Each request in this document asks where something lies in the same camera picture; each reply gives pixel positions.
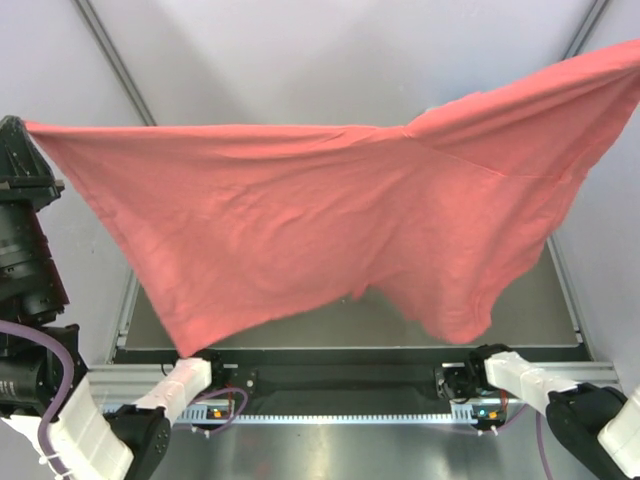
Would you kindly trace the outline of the pink t shirt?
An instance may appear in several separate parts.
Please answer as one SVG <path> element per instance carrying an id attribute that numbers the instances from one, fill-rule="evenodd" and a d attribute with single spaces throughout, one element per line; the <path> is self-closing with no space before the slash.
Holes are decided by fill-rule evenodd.
<path id="1" fill-rule="evenodd" d="M 188 357 L 368 288 L 475 340 L 638 102 L 631 40 L 404 126 L 26 128 Z"/>

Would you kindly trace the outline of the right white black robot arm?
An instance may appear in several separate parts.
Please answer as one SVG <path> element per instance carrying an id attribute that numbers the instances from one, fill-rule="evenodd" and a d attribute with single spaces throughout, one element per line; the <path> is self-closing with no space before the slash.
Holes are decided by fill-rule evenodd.
<path id="1" fill-rule="evenodd" d="M 465 361 L 476 394 L 505 390 L 546 418 L 556 440 L 599 479 L 639 477 L 639 391 L 625 396 L 563 378 L 502 344 L 483 345 Z"/>

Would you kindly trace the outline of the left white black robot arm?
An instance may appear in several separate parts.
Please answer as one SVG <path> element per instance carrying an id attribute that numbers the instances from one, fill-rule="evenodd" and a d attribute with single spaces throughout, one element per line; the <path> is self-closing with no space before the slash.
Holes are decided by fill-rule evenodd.
<path id="1" fill-rule="evenodd" d="M 148 479 L 171 429 L 198 397 L 226 387 L 225 370 L 178 361 L 149 393 L 112 413 L 91 394 L 77 325 L 54 326 L 69 302 L 37 214 L 64 190 L 23 121 L 1 121 L 1 419 L 24 435 L 57 479 Z"/>

